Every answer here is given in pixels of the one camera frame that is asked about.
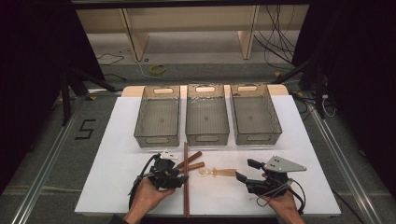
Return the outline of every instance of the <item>wire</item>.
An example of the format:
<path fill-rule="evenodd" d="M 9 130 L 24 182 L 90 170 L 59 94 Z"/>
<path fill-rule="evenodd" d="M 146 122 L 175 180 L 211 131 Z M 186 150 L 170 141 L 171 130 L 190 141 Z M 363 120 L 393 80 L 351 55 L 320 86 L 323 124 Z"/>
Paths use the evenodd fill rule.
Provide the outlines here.
<path fill-rule="evenodd" d="M 301 192 L 303 193 L 303 196 L 304 196 L 304 200 L 300 197 L 300 195 L 298 195 L 296 192 L 294 192 L 294 190 L 292 190 L 292 189 L 289 189 L 289 191 L 300 201 L 300 203 L 301 203 L 301 205 L 300 205 L 300 208 L 298 209 L 298 212 L 300 213 L 300 215 L 304 212 L 304 208 L 305 208 L 305 205 L 306 205 L 306 198 L 305 198 L 305 192 L 304 192 L 304 189 L 303 189 L 303 187 L 301 187 L 301 185 L 297 182 L 297 181 L 295 181 L 295 180 L 293 180 L 292 179 L 292 181 L 294 182 L 294 183 L 296 183 L 299 187 L 300 187 L 300 189 L 301 189 Z"/>
<path fill-rule="evenodd" d="M 277 189 L 273 189 L 273 190 L 271 190 L 271 191 L 269 191 L 269 192 L 267 192 L 267 193 L 261 195 L 261 196 L 265 196 L 265 195 L 268 195 L 268 194 L 270 194 L 270 193 L 272 193 L 272 192 L 274 192 L 274 191 L 277 190 L 277 192 L 275 192 L 274 195 L 273 195 L 272 197 L 270 197 L 270 200 L 268 200 L 268 202 L 266 202 L 265 204 L 260 204 L 260 203 L 259 203 L 259 199 L 262 199 L 261 196 L 259 196 L 259 197 L 257 198 L 256 203 L 257 203 L 260 207 L 265 207 L 265 206 L 267 206 L 267 204 L 268 204 L 269 202 L 271 202 L 271 200 L 272 200 L 273 198 L 275 198 L 276 195 L 277 195 L 280 191 L 284 190 L 285 188 L 286 188 L 286 184 L 283 184 L 282 186 L 278 187 Z"/>
<path fill-rule="evenodd" d="M 304 114 L 306 111 L 308 111 L 308 105 L 306 104 L 306 102 L 304 100 L 302 100 L 302 99 L 300 99 L 298 97 L 294 98 L 294 96 L 293 96 L 293 99 L 296 100 L 296 101 L 302 102 L 304 104 L 304 106 L 305 106 L 303 111 L 299 111 L 299 114 Z"/>
<path fill-rule="evenodd" d="M 288 29 L 286 29 L 286 31 L 285 31 L 285 34 L 288 32 L 288 30 L 289 30 L 289 28 L 290 28 L 290 25 L 291 25 L 291 22 L 293 21 L 293 18 L 294 18 L 294 9 L 295 9 L 295 8 L 296 8 L 296 5 L 293 6 L 293 11 L 291 12 L 290 22 L 289 22 L 289 24 L 288 24 Z"/>
<path fill-rule="evenodd" d="M 345 205 L 346 205 L 346 207 L 347 208 L 349 208 L 349 210 L 353 213 L 353 215 L 355 215 L 355 217 L 358 219 L 358 221 L 361 223 L 361 224 L 364 224 L 364 222 L 363 222 L 363 220 L 361 219 L 361 217 L 358 215 L 358 213 L 349 205 L 349 203 L 347 203 L 334 189 L 332 189 L 331 188 L 331 190 L 332 190 L 332 193 L 335 195 L 335 196 L 337 196 L 337 198 L 339 199 L 339 200 L 341 200 Z"/>
<path fill-rule="evenodd" d="M 285 50 L 285 49 L 282 49 L 280 46 L 271 43 L 270 40 L 268 40 L 267 38 L 265 38 L 265 36 L 262 34 L 261 31 L 259 31 L 259 34 L 260 34 L 260 36 L 261 36 L 266 42 L 268 42 L 268 44 L 270 44 L 272 47 L 277 48 L 277 49 L 281 49 L 281 50 Z"/>
<path fill-rule="evenodd" d="M 116 74 L 113 74 L 113 73 L 104 74 L 103 76 L 104 76 L 104 77 L 106 77 L 106 76 L 118 77 L 118 78 L 120 78 L 120 79 L 126 81 L 126 78 L 125 78 L 125 77 L 120 77 L 120 76 L 118 76 L 118 75 L 116 75 Z"/>
<path fill-rule="evenodd" d="M 265 49 L 271 51 L 271 53 L 275 54 L 277 57 L 279 57 L 279 58 L 282 59 L 283 61 L 285 61 L 285 62 L 287 62 L 287 63 L 291 63 L 288 59 L 285 59 L 284 57 L 280 56 L 280 54 L 278 54 L 278 53 L 276 53 L 275 51 L 273 51 L 272 49 L 268 48 L 266 45 L 264 46 L 264 44 L 257 38 L 257 36 L 254 35 L 254 38 L 260 43 L 260 45 L 261 45 L 263 48 L 265 48 Z"/>
<path fill-rule="evenodd" d="M 271 37 L 274 35 L 274 32 L 275 32 L 275 28 L 273 28 L 273 30 L 272 30 L 272 32 L 271 32 L 271 34 L 270 34 L 270 37 L 268 38 L 268 40 L 271 40 Z M 268 43 L 270 43 L 270 41 L 267 41 L 267 43 L 266 43 L 266 45 L 264 46 L 264 44 L 262 44 L 262 46 L 264 47 L 264 60 L 265 60 L 265 62 L 267 63 L 267 64 L 269 64 L 270 66 L 272 66 L 272 67 L 274 67 L 274 68 L 279 68 L 279 67 L 277 67 L 277 66 L 274 66 L 274 65 L 272 65 L 271 63 L 269 63 L 268 62 L 268 60 L 267 60 L 267 55 L 266 55 L 266 49 L 267 50 L 269 50 L 269 48 L 268 48 Z"/>
<path fill-rule="evenodd" d="M 314 111 L 315 110 L 315 108 L 312 108 L 311 109 L 311 111 L 309 111 L 309 113 L 302 119 L 302 121 L 304 122 L 304 120 L 306 119 L 306 118 L 308 118 L 308 116 L 312 113 L 312 111 Z"/>
<path fill-rule="evenodd" d="M 145 167 L 143 168 L 142 173 L 140 173 L 140 175 L 136 177 L 136 180 L 134 181 L 134 185 L 132 186 L 131 191 L 128 194 L 128 195 L 130 195 L 129 204 L 128 204 L 129 207 L 128 208 L 131 208 L 132 201 L 134 200 L 134 195 L 136 194 L 137 187 L 139 187 L 140 182 L 142 181 L 142 179 L 145 176 L 148 176 L 148 175 L 145 175 L 145 171 L 148 168 L 149 164 L 151 163 L 152 160 L 154 160 L 156 158 L 159 158 L 160 156 L 161 156 L 160 153 L 151 156 L 151 158 L 148 160 L 148 162 L 146 163 Z"/>
<path fill-rule="evenodd" d="M 294 47 L 294 45 L 291 44 L 290 41 L 285 37 L 285 35 L 280 31 L 280 22 L 279 22 L 280 6 L 279 6 L 279 5 L 276 6 L 276 21 L 274 21 L 274 18 L 271 16 L 271 12 L 270 12 L 268 6 L 265 6 L 265 7 L 266 7 L 266 9 L 267 9 L 268 15 L 269 15 L 269 17 L 270 17 L 270 19 L 271 19 L 271 22 L 272 22 L 272 24 L 273 24 L 273 27 L 274 27 L 273 32 L 276 30 L 277 33 L 278 33 L 278 37 L 279 37 L 278 43 L 280 43 L 280 45 L 282 46 L 282 49 L 283 49 L 283 44 L 284 44 L 285 47 L 286 47 L 286 49 L 290 52 L 289 47 L 288 47 L 288 44 L 287 44 L 284 40 L 286 40 L 292 47 Z"/>
<path fill-rule="evenodd" d="M 327 116 L 329 116 L 330 118 L 332 118 L 332 117 L 335 116 L 335 112 L 337 111 L 337 109 L 335 108 L 334 111 L 332 112 L 332 114 L 329 114 L 329 113 L 327 112 L 327 109 L 326 109 L 325 105 L 324 105 L 324 102 L 325 102 L 325 101 L 326 101 L 326 99 L 323 99 L 323 101 L 322 101 L 323 111 L 326 113 Z"/>
<path fill-rule="evenodd" d="M 101 65 L 111 65 L 113 63 L 117 63 L 117 62 L 121 61 L 122 59 L 124 59 L 124 56 L 122 56 L 122 55 L 115 55 L 115 54 L 111 54 L 111 53 L 102 54 L 100 57 L 97 57 L 96 59 L 101 59 L 105 55 L 110 55 L 110 56 L 113 56 L 113 57 L 119 57 L 120 59 L 118 59 L 116 61 L 113 61 L 112 63 L 101 63 Z"/>

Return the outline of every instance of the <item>wooden skewer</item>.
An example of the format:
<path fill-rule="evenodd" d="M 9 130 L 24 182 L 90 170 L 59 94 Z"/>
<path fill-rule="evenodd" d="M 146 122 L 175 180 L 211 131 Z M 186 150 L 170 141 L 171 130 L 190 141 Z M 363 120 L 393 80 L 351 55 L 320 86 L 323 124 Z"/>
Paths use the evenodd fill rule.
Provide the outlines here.
<path fill-rule="evenodd" d="M 200 157 L 201 155 L 202 155 L 202 151 L 197 151 L 194 155 L 188 157 L 187 159 L 186 159 L 186 157 L 184 157 L 184 158 L 185 158 L 184 161 L 181 162 L 181 163 L 179 163 L 179 164 L 176 166 L 176 168 L 180 169 L 180 168 L 183 167 L 184 164 L 186 163 L 185 161 L 187 161 L 187 164 L 189 164 L 191 161 L 197 159 L 197 158 Z"/>
<path fill-rule="evenodd" d="M 188 176 L 188 173 L 189 173 L 188 157 L 189 157 L 189 151 L 188 151 L 187 142 L 185 142 L 184 143 L 184 167 L 185 167 L 185 169 L 183 170 L 184 176 Z M 184 183 L 184 217 L 190 217 L 189 181 L 188 180 L 186 183 Z"/>

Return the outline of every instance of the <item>wooden panel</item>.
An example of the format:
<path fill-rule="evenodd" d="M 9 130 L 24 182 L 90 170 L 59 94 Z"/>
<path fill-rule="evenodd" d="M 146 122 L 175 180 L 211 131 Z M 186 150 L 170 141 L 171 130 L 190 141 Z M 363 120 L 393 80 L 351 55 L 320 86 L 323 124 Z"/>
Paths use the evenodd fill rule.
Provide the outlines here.
<path fill-rule="evenodd" d="M 241 45 L 242 56 L 244 59 L 250 58 L 251 44 L 253 41 L 253 33 L 256 27 L 257 15 L 260 7 L 253 7 L 250 16 L 250 30 L 238 31 L 239 43 Z"/>
<path fill-rule="evenodd" d="M 125 33 L 118 9 L 77 10 L 87 34 Z"/>
<path fill-rule="evenodd" d="M 129 8 L 134 32 L 239 31 L 251 26 L 251 6 Z"/>

